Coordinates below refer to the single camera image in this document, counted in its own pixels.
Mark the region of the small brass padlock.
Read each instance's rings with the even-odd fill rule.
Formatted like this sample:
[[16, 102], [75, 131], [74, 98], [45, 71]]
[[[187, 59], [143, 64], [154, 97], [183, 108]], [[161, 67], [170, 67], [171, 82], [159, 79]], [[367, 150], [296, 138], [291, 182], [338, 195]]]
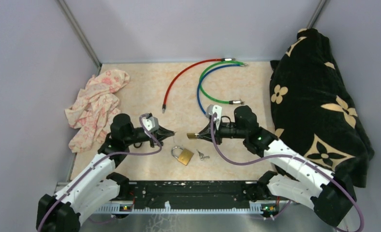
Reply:
[[187, 133], [188, 139], [198, 139], [199, 134], [198, 133]]

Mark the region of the silver key bunch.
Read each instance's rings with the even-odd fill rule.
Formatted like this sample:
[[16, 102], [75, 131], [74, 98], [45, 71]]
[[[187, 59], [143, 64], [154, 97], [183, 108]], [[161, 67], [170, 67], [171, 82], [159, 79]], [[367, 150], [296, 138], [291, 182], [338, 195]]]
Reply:
[[210, 158], [210, 156], [208, 156], [208, 155], [205, 155], [204, 153], [202, 153], [201, 151], [199, 151], [199, 150], [197, 150], [197, 152], [198, 152], [198, 155], [199, 155], [199, 159], [201, 160], [201, 161], [204, 161], [204, 160], [206, 160], [206, 159], [209, 159]]

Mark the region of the large brass padlock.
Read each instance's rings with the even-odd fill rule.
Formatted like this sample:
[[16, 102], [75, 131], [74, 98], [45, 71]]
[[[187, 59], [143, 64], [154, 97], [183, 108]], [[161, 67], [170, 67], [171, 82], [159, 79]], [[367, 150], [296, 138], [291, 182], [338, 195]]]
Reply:
[[192, 159], [194, 153], [186, 148], [175, 146], [171, 149], [171, 155], [180, 163], [187, 166], [190, 160]]

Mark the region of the blue cable lock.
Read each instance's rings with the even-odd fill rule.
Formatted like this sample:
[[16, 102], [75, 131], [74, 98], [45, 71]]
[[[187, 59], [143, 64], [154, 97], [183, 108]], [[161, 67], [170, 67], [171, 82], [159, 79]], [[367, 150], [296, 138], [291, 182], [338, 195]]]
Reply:
[[215, 99], [213, 97], [211, 97], [209, 94], [207, 94], [203, 87], [202, 87], [202, 83], [203, 81], [205, 80], [205, 78], [210, 74], [212, 73], [213, 71], [216, 71], [216, 70], [219, 70], [219, 69], [222, 69], [222, 68], [227, 68], [227, 67], [247, 67], [248, 64], [246, 63], [243, 63], [243, 62], [240, 62], [240, 61], [219, 61], [217, 63], [214, 63], [210, 66], [208, 66], [203, 72], [202, 74], [200, 75], [200, 78], [199, 78], [199, 82], [198, 82], [198, 86], [197, 86], [197, 90], [196, 90], [196, 100], [197, 100], [197, 103], [198, 103], [198, 106], [199, 106], [199, 109], [201, 110], [201, 112], [203, 114], [205, 114], [205, 110], [203, 109], [203, 106], [202, 106], [202, 102], [201, 102], [201, 98], [200, 98], [200, 92], [202, 92], [206, 97], [208, 97], [209, 99], [211, 99], [212, 101], [216, 102], [216, 103], [219, 103], [219, 104], [241, 104], [243, 105], [244, 102], [242, 100], [237, 100], [237, 101], [223, 101], [223, 100], [218, 100], [218, 99]]

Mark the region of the green cable lock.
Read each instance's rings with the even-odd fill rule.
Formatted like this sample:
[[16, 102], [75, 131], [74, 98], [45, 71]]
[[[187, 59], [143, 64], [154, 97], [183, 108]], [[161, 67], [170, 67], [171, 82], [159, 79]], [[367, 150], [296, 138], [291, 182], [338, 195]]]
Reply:
[[[230, 59], [222, 59], [222, 60], [220, 60], [220, 61], [233, 61], [233, 60], [230, 60]], [[210, 92], [208, 92], [206, 89], [205, 89], [205, 86], [204, 86], [204, 83], [205, 83], [205, 81], [207, 80], [207, 78], [209, 77], [209, 76], [211, 76], [212, 75], [212, 73], [210, 73], [206, 78], [205, 78], [205, 80], [203, 81], [203, 83], [202, 83], [202, 87], [203, 87], [203, 89], [204, 89], [204, 91], [207, 93], [207, 94], [209, 94], [211, 97], [213, 97], [213, 98], [215, 98], [215, 99], [218, 99], [218, 100], [223, 100], [223, 101], [232, 101], [231, 99], [225, 99], [225, 98], [219, 98], [219, 97], [216, 97], [216, 96], [214, 96], [214, 95], [212, 95]]]

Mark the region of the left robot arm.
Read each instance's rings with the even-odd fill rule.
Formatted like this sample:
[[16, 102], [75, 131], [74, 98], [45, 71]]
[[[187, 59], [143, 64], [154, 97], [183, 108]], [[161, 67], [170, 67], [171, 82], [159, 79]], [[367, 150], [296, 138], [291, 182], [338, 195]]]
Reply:
[[77, 232], [84, 222], [103, 204], [129, 197], [129, 178], [114, 170], [127, 156], [133, 156], [129, 147], [149, 142], [162, 150], [163, 141], [174, 136], [174, 131], [159, 125], [151, 113], [139, 117], [136, 128], [128, 114], [113, 118], [110, 132], [97, 154], [84, 170], [54, 195], [44, 195], [38, 202], [36, 230], [39, 232]]

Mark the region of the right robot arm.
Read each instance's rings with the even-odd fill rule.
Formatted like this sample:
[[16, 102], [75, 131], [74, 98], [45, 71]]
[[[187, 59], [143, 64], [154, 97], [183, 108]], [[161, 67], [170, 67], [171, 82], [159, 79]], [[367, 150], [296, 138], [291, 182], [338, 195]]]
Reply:
[[206, 110], [209, 124], [189, 139], [212, 142], [218, 149], [224, 138], [242, 139], [245, 148], [258, 155], [257, 162], [269, 160], [292, 178], [269, 171], [258, 185], [263, 199], [280, 196], [302, 204], [326, 224], [337, 227], [354, 207], [356, 196], [348, 174], [325, 169], [289, 148], [275, 134], [259, 126], [257, 116], [247, 105], [234, 110], [234, 121], [223, 122], [222, 107], [210, 105]]

